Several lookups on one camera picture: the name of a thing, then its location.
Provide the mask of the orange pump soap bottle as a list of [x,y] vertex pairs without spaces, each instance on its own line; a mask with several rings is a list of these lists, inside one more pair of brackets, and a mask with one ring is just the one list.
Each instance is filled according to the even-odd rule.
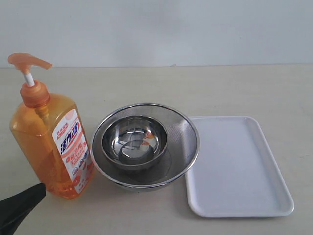
[[32,66],[47,70],[51,63],[29,53],[13,53],[7,60],[25,78],[23,102],[10,120],[11,133],[48,192],[77,198],[91,181],[93,163],[76,103],[49,92],[31,75]]

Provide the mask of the stainless steel mesh strainer bowl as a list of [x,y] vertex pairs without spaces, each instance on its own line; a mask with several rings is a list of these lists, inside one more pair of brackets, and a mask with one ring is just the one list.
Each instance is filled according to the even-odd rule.
[[[147,170],[127,172],[106,159],[102,135],[114,121],[134,115],[160,121],[168,132],[168,146],[158,164]],[[192,121],[171,107],[155,103],[132,104],[113,111],[99,123],[90,141],[90,154],[97,170],[114,184],[131,191],[152,191],[173,183],[192,167],[199,149],[200,138]]]

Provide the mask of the small stainless steel bowl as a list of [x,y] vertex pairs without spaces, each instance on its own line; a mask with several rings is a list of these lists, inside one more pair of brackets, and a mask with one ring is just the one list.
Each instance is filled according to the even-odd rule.
[[102,135],[106,159],[116,168],[135,172],[158,164],[168,146],[168,132],[155,118],[143,115],[122,117]]

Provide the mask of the white plastic tray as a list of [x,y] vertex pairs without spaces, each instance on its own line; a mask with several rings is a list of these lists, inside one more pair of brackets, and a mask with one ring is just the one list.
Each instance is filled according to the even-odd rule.
[[283,217],[294,202],[259,123],[248,116],[192,117],[200,137],[186,174],[201,217]]

